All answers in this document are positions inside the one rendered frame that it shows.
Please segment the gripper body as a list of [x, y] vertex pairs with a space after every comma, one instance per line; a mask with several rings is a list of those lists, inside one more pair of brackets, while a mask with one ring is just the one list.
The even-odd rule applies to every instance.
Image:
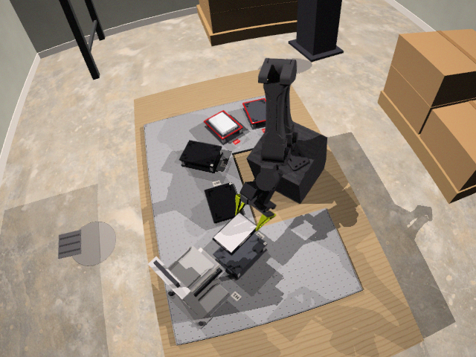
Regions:
[[[274, 213], [272, 213], [269, 209], [271, 208], [272, 210], [274, 210], [276, 208], [276, 204], [269, 201], [268, 204], [265, 204], [265, 205], [262, 205], [260, 202], [258, 202], [257, 200], [254, 201], [252, 204], [251, 204], [252, 207], [254, 207], [255, 209], [257, 209], [259, 212], [261, 212], [264, 216], [266, 217], [270, 217], [270, 216], [273, 216]], [[269, 210], [269, 211], [268, 211]]]

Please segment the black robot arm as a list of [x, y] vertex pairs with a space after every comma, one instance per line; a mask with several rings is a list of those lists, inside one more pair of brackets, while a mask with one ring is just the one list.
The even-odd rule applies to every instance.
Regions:
[[298, 133], [294, 132], [295, 124], [290, 112], [289, 87], [295, 81], [296, 74], [296, 59], [265, 58], [260, 69], [258, 83], [263, 83], [266, 96], [266, 127], [260, 156], [260, 163], [263, 164], [256, 179], [242, 186], [240, 199], [246, 205], [255, 200], [262, 205], [269, 203], [275, 192], [272, 188], [283, 176], [279, 166], [288, 164], [296, 171], [309, 163], [296, 144]]

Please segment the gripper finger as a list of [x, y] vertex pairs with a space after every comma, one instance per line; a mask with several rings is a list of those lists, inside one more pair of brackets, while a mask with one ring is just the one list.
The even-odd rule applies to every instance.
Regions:
[[242, 209], [245, 207], [245, 204], [242, 202], [240, 206], [240, 202], [241, 202], [240, 194], [236, 194], [235, 198], [236, 198], [236, 213], [235, 213], [235, 216], [236, 216], [239, 212], [242, 211]]
[[273, 216], [270, 216], [270, 217], [266, 217], [266, 216], [264, 216], [264, 215], [262, 214], [262, 216], [260, 217], [260, 221], [258, 222], [255, 231], [258, 231], [261, 227], [264, 226], [264, 224], [266, 224], [269, 220], [273, 219], [274, 217], [276, 217], [276, 214], [275, 214], [275, 213], [274, 213]]

